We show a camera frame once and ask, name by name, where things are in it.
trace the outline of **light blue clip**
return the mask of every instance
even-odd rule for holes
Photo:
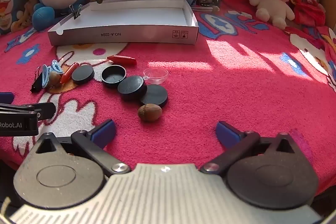
[[[52,71],[56,71],[58,74],[63,74],[63,70],[56,60],[53,60],[50,66],[42,66],[42,88],[45,88],[49,83],[49,75]]]

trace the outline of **clear plastic bowl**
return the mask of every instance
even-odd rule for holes
[[[150,84],[162,84],[168,77],[168,71],[164,68],[152,67],[143,71],[143,79]]]

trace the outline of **blue gripper pad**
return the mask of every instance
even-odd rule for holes
[[[14,101],[14,94],[11,92],[0,92],[0,103],[11,104]]]
[[[113,141],[116,136],[116,124],[107,120],[87,133],[87,137],[101,149]]]
[[[216,126],[216,137],[228,149],[239,143],[245,137],[245,134],[227,122],[219,121]]]

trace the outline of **red pen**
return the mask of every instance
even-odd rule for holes
[[[137,60],[135,58],[128,57],[128,56],[111,55],[111,56],[108,56],[107,59],[119,65],[136,65],[137,64]]]
[[[65,84],[66,82],[69,81],[69,79],[71,78],[72,73],[74,72],[75,69],[77,69],[79,67],[79,64],[77,62],[73,63],[68,69],[67,71],[62,75],[61,84]]]

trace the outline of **silver bolt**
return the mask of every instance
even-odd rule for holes
[[[214,172],[219,169],[219,165],[215,164],[213,162],[208,162],[207,164],[204,165],[204,170],[207,172]]]
[[[128,169],[128,165],[126,165],[126,164],[124,164],[122,162],[120,162],[120,163],[115,164],[115,165],[112,166],[112,170],[114,172],[118,172],[118,173],[124,172],[127,169]]]

